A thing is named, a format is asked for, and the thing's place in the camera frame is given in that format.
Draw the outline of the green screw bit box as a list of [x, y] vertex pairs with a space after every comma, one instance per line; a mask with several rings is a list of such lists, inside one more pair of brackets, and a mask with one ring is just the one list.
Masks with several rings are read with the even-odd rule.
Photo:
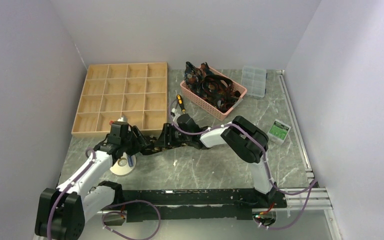
[[289, 135], [292, 127], [278, 119], [275, 119], [267, 133], [269, 140], [275, 144], [282, 145]]

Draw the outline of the pink plastic basket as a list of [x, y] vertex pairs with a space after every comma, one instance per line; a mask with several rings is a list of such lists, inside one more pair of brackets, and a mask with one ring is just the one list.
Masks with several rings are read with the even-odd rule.
[[224, 120], [244, 99], [247, 88], [210, 67], [186, 62], [182, 95], [216, 119]]

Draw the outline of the white tape roll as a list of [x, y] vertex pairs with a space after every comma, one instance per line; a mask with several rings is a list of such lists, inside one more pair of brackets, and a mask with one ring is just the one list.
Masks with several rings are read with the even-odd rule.
[[135, 163], [135, 167], [131, 168], [129, 167], [128, 165], [128, 161], [127, 161], [127, 156], [126, 154], [124, 154], [121, 158], [119, 158], [116, 163], [110, 168], [110, 171], [117, 175], [117, 176], [126, 176], [128, 174], [130, 174], [136, 167], [136, 163], [137, 163], [137, 158], [136, 158], [136, 163]]

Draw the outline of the clear plastic organizer box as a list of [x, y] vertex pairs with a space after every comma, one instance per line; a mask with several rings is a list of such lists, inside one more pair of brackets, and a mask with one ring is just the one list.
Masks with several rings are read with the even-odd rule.
[[247, 94], [263, 98], [266, 94], [267, 70], [252, 66], [242, 68], [241, 85], [247, 89]]

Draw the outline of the black gold patterned tie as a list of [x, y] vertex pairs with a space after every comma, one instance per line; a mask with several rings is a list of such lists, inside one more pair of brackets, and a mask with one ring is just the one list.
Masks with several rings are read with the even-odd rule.
[[170, 123], [163, 125], [162, 132], [158, 138], [155, 136], [146, 136], [145, 139], [149, 141], [150, 145], [140, 151], [144, 156], [180, 147], [193, 147], [197, 150], [209, 149], [200, 141], [198, 135], [184, 134]]

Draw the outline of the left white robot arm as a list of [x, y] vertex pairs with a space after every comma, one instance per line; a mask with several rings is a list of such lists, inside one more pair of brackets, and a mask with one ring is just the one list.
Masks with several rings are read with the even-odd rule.
[[125, 200], [121, 184], [103, 181], [91, 189], [121, 157], [132, 157], [150, 144], [136, 126], [112, 122], [104, 139], [86, 149], [85, 163], [58, 187], [41, 193], [34, 233], [49, 240], [77, 240], [98, 211], [119, 209]]

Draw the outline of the wooden compartment tray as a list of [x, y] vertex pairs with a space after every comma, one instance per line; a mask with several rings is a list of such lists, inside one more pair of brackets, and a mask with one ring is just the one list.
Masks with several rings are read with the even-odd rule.
[[166, 62], [91, 64], [81, 91], [71, 134], [104, 137], [125, 117], [145, 136], [156, 136], [168, 121]]

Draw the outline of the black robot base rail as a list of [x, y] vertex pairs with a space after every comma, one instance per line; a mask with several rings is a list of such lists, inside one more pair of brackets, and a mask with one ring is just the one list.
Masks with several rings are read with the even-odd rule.
[[251, 220], [258, 210], [286, 208], [285, 195], [268, 195], [254, 188], [122, 190], [105, 210], [124, 210], [129, 223], [148, 220]]

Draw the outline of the blue red small screwdriver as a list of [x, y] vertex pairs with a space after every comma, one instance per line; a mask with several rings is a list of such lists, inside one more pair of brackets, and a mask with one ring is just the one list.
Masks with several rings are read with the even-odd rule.
[[135, 155], [128, 155], [127, 156], [127, 163], [130, 168], [134, 168], [136, 165], [136, 156]]

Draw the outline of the pile of patterned ties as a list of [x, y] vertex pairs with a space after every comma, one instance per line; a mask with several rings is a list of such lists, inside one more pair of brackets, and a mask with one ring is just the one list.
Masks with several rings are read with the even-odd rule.
[[236, 104], [241, 96], [235, 90], [231, 79], [215, 74], [207, 62], [200, 67], [191, 62], [185, 63], [184, 80], [187, 88], [195, 95], [225, 113]]

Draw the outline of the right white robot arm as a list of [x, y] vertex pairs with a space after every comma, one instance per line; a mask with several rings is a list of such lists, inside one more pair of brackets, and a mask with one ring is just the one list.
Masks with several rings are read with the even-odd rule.
[[268, 135], [243, 116], [216, 127], [200, 127], [189, 114], [166, 123], [152, 144], [154, 150], [168, 150], [184, 146], [207, 150], [227, 145], [244, 162], [248, 163], [253, 179], [256, 203], [267, 208], [275, 201], [275, 181], [268, 165]]

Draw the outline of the upper black yellow screwdriver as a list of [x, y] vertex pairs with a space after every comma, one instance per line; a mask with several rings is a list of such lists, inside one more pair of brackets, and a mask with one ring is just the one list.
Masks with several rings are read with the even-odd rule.
[[185, 105], [184, 105], [183, 97], [182, 97], [180, 94], [177, 94], [177, 95], [176, 95], [176, 100], [177, 100], [177, 104], [178, 104], [178, 106], [179, 106], [180, 109], [181, 109], [181, 112], [182, 112], [183, 114], [185, 114], [185, 113], [186, 113], [186, 109], [185, 109]]

